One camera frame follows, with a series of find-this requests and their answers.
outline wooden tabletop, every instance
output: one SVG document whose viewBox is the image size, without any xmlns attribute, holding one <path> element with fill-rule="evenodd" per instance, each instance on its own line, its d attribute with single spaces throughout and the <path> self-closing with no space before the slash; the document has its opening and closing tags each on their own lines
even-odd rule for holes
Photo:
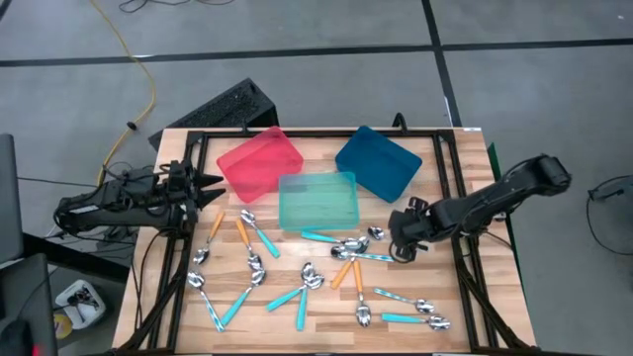
<svg viewBox="0 0 633 356">
<path fill-rule="evenodd" d="M 156 165 L 170 160 L 181 160 L 184 152 L 186 130 L 166 130 L 156 159 Z M 494 182 L 483 134 L 480 131 L 455 130 L 462 171 L 468 192 L 479 190 Z M 334 156 L 347 142 L 347 138 L 290 138 L 303 156 L 303 173 L 335 172 Z M 387 227 L 393 209 L 403 210 L 411 196 L 429 202 L 442 198 L 433 145 L 430 138 L 392 138 L 397 144 L 410 150 L 423 160 L 402 197 L 388 204 L 366 189 L 358 186 L 358 202 L 361 222 L 354 230 L 332 232 L 334 236 L 360 236 L 370 224 Z M 205 173 L 222 175 L 216 159 L 228 150 L 245 142 L 246 138 L 213 138 L 210 141 Z M 451 191 L 457 195 L 447 146 L 444 149 Z M 210 259 L 201 267 L 207 279 L 205 291 L 220 316 L 249 286 L 251 271 L 245 260 L 246 249 L 235 228 L 239 211 L 246 205 L 236 196 L 228 182 L 218 184 L 226 193 L 213 201 L 200 214 L 193 248 L 204 244 L 216 214 L 226 212 L 224 222 L 212 242 Z M 286 232 L 278 225 L 277 193 L 269 193 L 247 207 L 257 216 L 258 226 L 276 244 L 281 257 L 273 258 L 250 227 L 247 232 L 253 249 L 258 253 L 267 271 L 265 283 L 256 287 L 241 310 L 233 318 L 227 331 L 216 332 L 205 304 L 198 293 L 187 289 L 178 333 L 177 353 L 204 352 L 433 352 L 469 350 L 464 324 L 462 304 L 457 288 L 451 245 L 448 240 L 430 245 L 427 253 L 418 253 L 409 264 L 385 263 L 363 260 L 361 270 L 365 300 L 371 308 L 372 324 L 368 328 L 358 325 L 354 312 L 358 305 L 353 271 L 350 270 L 338 290 L 329 286 L 342 267 L 343 261 L 329 256 L 330 245 L 300 238 L 296 232 Z M 507 239 L 503 224 L 493 223 L 491 231 Z M 152 228 L 142 228 L 138 236 L 135 254 L 136 270 L 155 234 Z M 368 253 L 386 254 L 390 242 L 372 240 Z M 152 245 L 143 272 L 142 309 L 147 313 L 155 300 L 158 278 L 165 248 L 165 239 L 159 238 Z M 512 251 L 489 237 L 481 239 L 480 252 L 486 274 L 488 291 L 497 311 L 525 342 L 534 344 L 534 336 Z M 294 299 L 273 312 L 265 306 L 272 300 L 301 285 L 299 271 L 304 263 L 312 261 L 319 273 L 325 276 L 323 286 L 309 292 L 306 329 L 295 329 L 299 306 Z M 447 331 L 432 331 L 423 324 L 384 323 L 381 312 L 416 314 L 413 306 L 393 301 L 373 293 L 374 288 L 409 298 L 424 298 L 436 305 L 436 310 L 452 322 Z M 479 323 L 480 342 L 485 345 L 481 312 L 473 302 Z M 132 273 L 128 279 L 119 323 L 113 346 L 124 343 L 134 331 L 136 292 Z M 159 346 L 166 342 L 168 317 L 161 324 Z"/>
</svg>

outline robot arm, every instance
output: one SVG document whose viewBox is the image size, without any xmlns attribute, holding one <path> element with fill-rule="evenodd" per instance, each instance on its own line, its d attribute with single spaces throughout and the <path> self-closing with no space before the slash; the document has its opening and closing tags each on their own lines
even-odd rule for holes
<svg viewBox="0 0 633 356">
<path fill-rule="evenodd" d="M 97 226 L 181 229 L 196 223 L 198 210 L 225 192 L 202 191 L 223 178 L 200 174 L 191 162 L 171 161 L 161 169 L 159 173 L 151 168 L 126 171 L 92 193 L 63 198 L 53 218 L 71 234 Z"/>
<path fill-rule="evenodd" d="M 454 235 L 480 233 L 496 214 L 511 213 L 532 195 L 553 196 L 569 188 L 572 176 L 556 157 L 540 155 L 507 171 L 501 179 L 469 196 L 428 205 L 411 198 L 404 212 L 393 211 L 389 228 L 398 260 L 415 259 L 420 241 L 436 242 Z"/>
</svg>

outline gray floor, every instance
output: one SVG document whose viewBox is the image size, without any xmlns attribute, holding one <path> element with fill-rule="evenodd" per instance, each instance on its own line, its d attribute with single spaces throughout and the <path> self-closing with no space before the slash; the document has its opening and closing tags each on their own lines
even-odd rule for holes
<svg viewBox="0 0 633 356">
<path fill-rule="evenodd" d="M 100 2 L 132 51 L 203 51 L 347 45 L 425 45 L 419 1 L 236 0 L 226 6 L 149 4 L 136 14 Z M 591 0 L 432 1 L 445 44 L 633 38 L 633 4 Z M 88 2 L 14 0 L 0 21 L 0 59 L 123 55 Z M 502 167 L 546 152 L 571 173 L 570 191 L 527 201 L 513 216 L 526 298 L 547 350 L 628 355 L 633 339 L 633 260 L 600 249 L 585 218 L 587 189 L 630 173 L 633 47 L 446 53 L 467 127 L 482 127 Z M 354 54 L 161 62 L 148 66 L 158 90 L 149 120 L 115 160 L 152 162 L 145 138 L 244 77 L 277 104 L 280 122 L 384 126 L 403 112 L 410 126 L 449 125 L 432 53 Z M 0 68 L 0 132 L 15 136 L 22 176 L 92 183 L 112 142 L 149 98 L 132 64 Z M 21 182 L 25 230 L 42 235 L 60 197 L 79 188 Z M 618 199 L 593 207 L 599 235 L 633 250 Z M 94 244 L 78 244 L 94 250 Z M 53 278 L 55 293 L 77 277 Z M 121 287 L 106 286 L 113 306 Z M 117 314 L 64 348 L 102 351 Z"/>
</svg>

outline black box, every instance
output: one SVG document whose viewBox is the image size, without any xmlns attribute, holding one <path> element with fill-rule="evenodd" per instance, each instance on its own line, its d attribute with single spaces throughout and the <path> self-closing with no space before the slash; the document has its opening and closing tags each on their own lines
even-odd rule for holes
<svg viewBox="0 0 633 356">
<path fill-rule="evenodd" d="M 279 126 L 275 104 L 250 78 L 237 83 L 169 128 L 269 128 Z M 158 150 L 162 130 L 147 140 Z"/>
</svg>

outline yellow cable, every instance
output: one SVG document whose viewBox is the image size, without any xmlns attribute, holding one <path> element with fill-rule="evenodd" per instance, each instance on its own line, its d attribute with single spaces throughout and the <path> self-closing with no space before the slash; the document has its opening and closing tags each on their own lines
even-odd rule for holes
<svg viewBox="0 0 633 356">
<path fill-rule="evenodd" d="M 95 10 L 97 10 L 99 14 L 103 16 L 103 19 L 106 20 L 106 22 L 110 26 L 110 29 L 112 29 L 112 32 L 114 32 L 115 35 L 117 35 L 119 42 L 121 43 L 121 45 L 123 46 L 123 49 L 126 51 L 126 54 L 128 55 L 128 58 L 140 66 L 142 71 L 145 72 L 145 74 L 147 75 L 147 79 L 149 80 L 149 87 L 151 88 L 151 101 L 149 102 L 149 104 L 147 104 L 147 107 L 145 107 L 145 110 L 143 110 L 142 113 L 140 113 L 140 115 L 138 115 L 136 119 L 133 120 L 133 123 L 137 124 L 151 112 L 151 110 L 154 108 L 154 105 L 156 104 L 156 84 L 154 83 L 154 78 L 151 76 L 151 74 L 149 74 L 149 71 L 147 71 L 147 68 L 145 68 L 145 65 L 132 55 L 132 53 L 130 52 L 130 49 L 128 48 L 128 45 L 123 40 L 123 37 L 121 37 L 121 34 L 117 30 L 117 28 L 112 24 L 112 21 L 110 21 L 110 19 L 108 18 L 108 16 L 106 16 L 103 10 L 101 10 L 99 5 L 97 5 L 97 3 L 94 0 L 90 0 L 90 3 L 95 8 Z M 106 156 L 106 159 L 103 161 L 103 164 L 101 165 L 101 168 L 99 169 L 99 176 L 97 177 L 97 186 L 100 186 L 103 183 L 103 176 L 104 176 L 103 167 L 108 165 L 108 163 L 110 162 L 110 159 L 112 159 L 112 156 L 117 151 L 117 148 L 119 148 L 121 143 L 124 141 L 124 139 L 126 139 L 126 137 L 128 136 L 128 134 L 130 134 L 131 131 L 132 131 L 131 129 L 127 129 L 124 133 L 121 134 L 121 136 L 119 136 L 119 139 L 117 139 L 117 141 L 115 142 L 115 145 L 112 146 L 110 153 L 108 153 L 108 155 Z"/>
</svg>

